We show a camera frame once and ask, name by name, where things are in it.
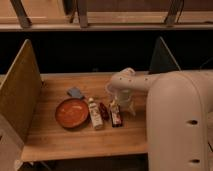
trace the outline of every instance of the wall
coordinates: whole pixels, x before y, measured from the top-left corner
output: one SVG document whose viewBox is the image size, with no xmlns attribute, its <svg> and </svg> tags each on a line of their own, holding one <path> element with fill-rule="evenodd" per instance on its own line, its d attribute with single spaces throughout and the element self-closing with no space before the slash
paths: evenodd
<svg viewBox="0 0 213 171">
<path fill-rule="evenodd" d="M 155 40 L 163 36 L 183 69 L 198 69 L 213 57 L 213 31 L 0 32 L 0 73 L 24 39 L 31 39 L 40 71 L 147 70 Z M 205 67 L 213 68 L 213 61 Z"/>
</svg>

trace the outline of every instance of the wooden partition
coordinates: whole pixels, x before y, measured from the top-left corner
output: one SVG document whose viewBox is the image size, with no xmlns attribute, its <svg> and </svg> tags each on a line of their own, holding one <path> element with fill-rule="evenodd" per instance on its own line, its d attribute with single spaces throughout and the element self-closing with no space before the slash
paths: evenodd
<svg viewBox="0 0 213 171">
<path fill-rule="evenodd" d="M 42 86 L 31 42 L 26 40 L 0 84 L 0 129 L 22 148 Z"/>
</svg>

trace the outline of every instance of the blue sponge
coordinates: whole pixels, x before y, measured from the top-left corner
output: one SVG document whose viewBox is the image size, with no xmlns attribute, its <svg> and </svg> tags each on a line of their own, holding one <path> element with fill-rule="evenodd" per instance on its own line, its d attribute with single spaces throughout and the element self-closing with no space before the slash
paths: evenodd
<svg viewBox="0 0 213 171">
<path fill-rule="evenodd" d="M 84 99 L 84 95 L 76 87 L 72 87 L 71 89 L 69 89 L 67 91 L 67 94 L 70 95 L 70 96 L 72 96 L 73 98 Z"/>
</svg>

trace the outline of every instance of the white bottle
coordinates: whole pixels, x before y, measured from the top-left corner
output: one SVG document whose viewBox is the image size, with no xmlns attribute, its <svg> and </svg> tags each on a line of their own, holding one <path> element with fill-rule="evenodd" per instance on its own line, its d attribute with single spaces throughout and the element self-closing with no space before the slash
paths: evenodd
<svg viewBox="0 0 213 171">
<path fill-rule="evenodd" d="M 103 120 L 101 118 L 98 105 L 94 102 L 93 98 L 89 98 L 89 112 L 92 120 L 93 127 L 98 130 L 103 128 Z"/>
</svg>

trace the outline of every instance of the bottle cap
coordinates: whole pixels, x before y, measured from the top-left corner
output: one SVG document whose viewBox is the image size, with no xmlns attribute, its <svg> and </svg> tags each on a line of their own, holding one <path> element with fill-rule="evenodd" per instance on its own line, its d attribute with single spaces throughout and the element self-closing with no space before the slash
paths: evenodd
<svg viewBox="0 0 213 171">
<path fill-rule="evenodd" d="M 93 102 L 94 99 L 92 97 L 89 98 L 89 102 Z"/>
</svg>

